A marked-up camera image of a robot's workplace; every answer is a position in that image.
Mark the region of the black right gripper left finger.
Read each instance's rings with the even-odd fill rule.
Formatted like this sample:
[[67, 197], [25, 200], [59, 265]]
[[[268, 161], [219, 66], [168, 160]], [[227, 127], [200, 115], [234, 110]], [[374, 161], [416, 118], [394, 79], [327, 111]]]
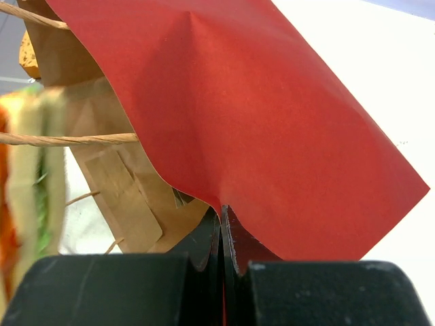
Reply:
[[214, 210], [167, 253], [68, 255], [33, 265], [3, 325], [220, 325]]

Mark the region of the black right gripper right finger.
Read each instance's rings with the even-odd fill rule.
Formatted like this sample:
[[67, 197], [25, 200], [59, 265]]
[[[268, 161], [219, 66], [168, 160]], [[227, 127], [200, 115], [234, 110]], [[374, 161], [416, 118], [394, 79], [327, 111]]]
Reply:
[[221, 233], [227, 325], [431, 325], [393, 263], [283, 261], [229, 206]]

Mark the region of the triangular fake sandwich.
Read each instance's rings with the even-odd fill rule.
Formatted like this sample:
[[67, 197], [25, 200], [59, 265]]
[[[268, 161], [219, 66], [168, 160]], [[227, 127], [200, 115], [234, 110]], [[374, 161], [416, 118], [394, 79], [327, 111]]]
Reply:
[[[27, 86], [1, 97], [1, 132], [61, 137], [66, 101], [58, 88]], [[56, 255], [66, 204], [62, 147], [1, 144], [1, 309], [38, 259]]]

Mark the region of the red brown paper bag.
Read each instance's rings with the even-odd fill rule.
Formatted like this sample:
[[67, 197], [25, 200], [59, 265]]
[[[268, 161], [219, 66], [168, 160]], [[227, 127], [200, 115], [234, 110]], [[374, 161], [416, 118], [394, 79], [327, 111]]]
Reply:
[[360, 259], [429, 187], [271, 1], [19, 1], [73, 155], [125, 253], [208, 207], [286, 260]]

